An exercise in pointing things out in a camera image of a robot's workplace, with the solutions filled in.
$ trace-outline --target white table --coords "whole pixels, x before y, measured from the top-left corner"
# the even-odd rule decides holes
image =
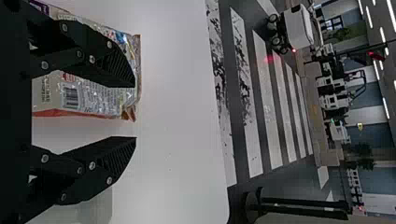
[[[33,142],[55,153],[110,135],[137,136],[127,170],[92,201],[30,223],[225,223],[229,205],[204,0],[48,0],[142,35],[138,122],[34,119]]]

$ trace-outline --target black plastic part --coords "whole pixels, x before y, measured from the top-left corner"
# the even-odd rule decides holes
[[[259,211],[264,210],[268,213],[280,213],[280,214],[290,214],[295,216],[305,216],[305,217],[325,217],[338,220],[348,220],[347,213],[345,211],[324,211],[318,209],[305,209],[305,208],[292,208],[284,206],[258,206],[251,205],[250,210]]]
[[[338,202],[322,202],[322,201],[309,201],[309,200],[293,200],[293,199],[279,199],[279,198],[261,198],[262,203],[279,203],[279,204],[292,204],[311,207],[329,207],[338,208],[345,211],[349,210],[349,205],[346,201]]]
[[[30,169],[31,175],[37,178],[29,184],[26,202],[16,212],[21,218],[18,223],[31,220],[55,204],[85,202],[107,189],[118,181],[135,147],[133,137],[109,137],[62,155],[32,147],[32,154],[36,156],[31,159],[35,161],[31,161]],[[47,162],[43,163],[42,155],[49,155]],[[91,162],[95,162],[95,166],[90,169]],[[78,173],[80,167],[83,168],[81,174]]]
[[[30,77],[63,70],[107,87],[134,88],[134,71],[117,43],[78,21],[54,21],[22,2],[31,51]],[[49,68],[42,69],[41,62]]]
[[[297,5],[291,8],[291,13],[296,13],[301,10],[301,5]]]
[[[0,1],[2,58],[2,138],[0,150],[0,223],[16,211],[27,195],[32,144],[32,82],[28,72],[29,46],[26,20],[14,1]]]
[[[4,74],[0,88],[4,126],[0,150],[2,224],[26,223],[56,203],[91,199],[117,182],[134,153],[132,137],[110,137],[62,155],[31,146],[33,77],[57,69],[85,69],[92,73],[81,74],[84,78],[109,87],[133,87],[135,83],[116,43],[76,21],[68,21],[71,34],[65,35],[59,22],[25,1],[0,1],[4,33],[0,37],[4,56],[0,63]],[[38,49],[30,51],[29,42]],[[87,53],[95,54],[95,63],[89,61]],[[90,161],[96,161],[94,169],[89,169]],[[30,183],[29,175],[36,176]]]

